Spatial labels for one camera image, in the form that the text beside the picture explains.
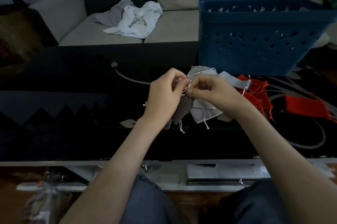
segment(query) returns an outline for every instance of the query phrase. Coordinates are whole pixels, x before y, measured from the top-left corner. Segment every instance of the forearm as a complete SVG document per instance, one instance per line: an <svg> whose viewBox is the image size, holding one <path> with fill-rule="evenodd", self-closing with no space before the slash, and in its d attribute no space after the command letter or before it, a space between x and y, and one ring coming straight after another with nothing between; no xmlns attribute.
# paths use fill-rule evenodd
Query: forearm
<svg viewBox="0 0 337 224"><path fill-rule="evenodd" d="M140 118L60 223L119 223L139 167L159 131L158 126Z"/></svg>
<svg viewBox="0 0 337 224"><path fill-rule="evenodd" d="M337 187L299 154L252 105L242 126L266 165L294 223L332 223Z"/></svg>

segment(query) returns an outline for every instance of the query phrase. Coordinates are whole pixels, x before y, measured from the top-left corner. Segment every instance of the person's left hand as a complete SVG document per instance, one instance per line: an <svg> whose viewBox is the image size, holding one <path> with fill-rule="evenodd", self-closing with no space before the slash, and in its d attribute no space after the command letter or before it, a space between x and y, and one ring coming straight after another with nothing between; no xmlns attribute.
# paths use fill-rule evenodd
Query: person's left hand
<svg viewBox="0 0 337 224"><path fill-rule="evenodd" d="M187 76L174 68L152 82L143 118L162 129L176 111L189 83Z"/></svg>

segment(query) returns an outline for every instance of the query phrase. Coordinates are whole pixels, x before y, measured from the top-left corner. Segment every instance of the hand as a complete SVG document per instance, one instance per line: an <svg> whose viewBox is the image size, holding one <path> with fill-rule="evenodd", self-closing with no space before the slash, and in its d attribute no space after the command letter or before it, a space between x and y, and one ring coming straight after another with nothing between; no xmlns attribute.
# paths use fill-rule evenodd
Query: hand
<svg viewBox="0 0 337 224"><path fill-rule="evenodd" d="M189 83L187 76L174 68L152 82L143 118L162 129L176 111Z"/></svg>
<svg viewBox="0 0 337 224"><path fill-rule="evenodd" d="M192 82L186 94L212 103L217 109L232 118L244 111L251 103L223 77L200 74Z"/></svg>

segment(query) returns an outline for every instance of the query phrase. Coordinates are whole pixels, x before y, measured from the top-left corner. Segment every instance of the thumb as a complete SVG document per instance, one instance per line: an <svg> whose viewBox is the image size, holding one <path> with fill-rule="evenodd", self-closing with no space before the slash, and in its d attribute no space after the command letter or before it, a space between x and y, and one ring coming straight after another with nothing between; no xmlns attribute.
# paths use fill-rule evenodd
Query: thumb
<svg viewBox="0 0 337 224"><path fill-rule="evenodd" d="M209 90L201 90L201 89L197 89L197 88L188 88L186 90L186 94L188 96L192 96L193 98L197 98L197 99L202 99L205 100L207 102L209 102L209 100L211 99L211 92Z"/></svg>
<svg viewBox="0 0 337 224"><path fill-rule="evenodd" d="M182 81L180 81L175 90L174 90L174 93L175 94L179 94L181 95L181 93L184 91L184 89L188 86L188 84L190 83L189 79L186 78L186 79L183 79Z"/></svg>

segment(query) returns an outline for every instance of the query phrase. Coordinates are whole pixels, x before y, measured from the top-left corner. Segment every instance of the person's right hand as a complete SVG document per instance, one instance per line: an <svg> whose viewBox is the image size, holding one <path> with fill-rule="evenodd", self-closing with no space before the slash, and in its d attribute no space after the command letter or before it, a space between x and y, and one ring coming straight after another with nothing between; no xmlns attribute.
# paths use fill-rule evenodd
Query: person's right hand
<svg viewBox="0 0 337 224"><path fill-rule="evenodd" d="M236 118L251 105L233 86L218 75L198 75L185 92L188 96L213 104L232 118Z"/></svg>

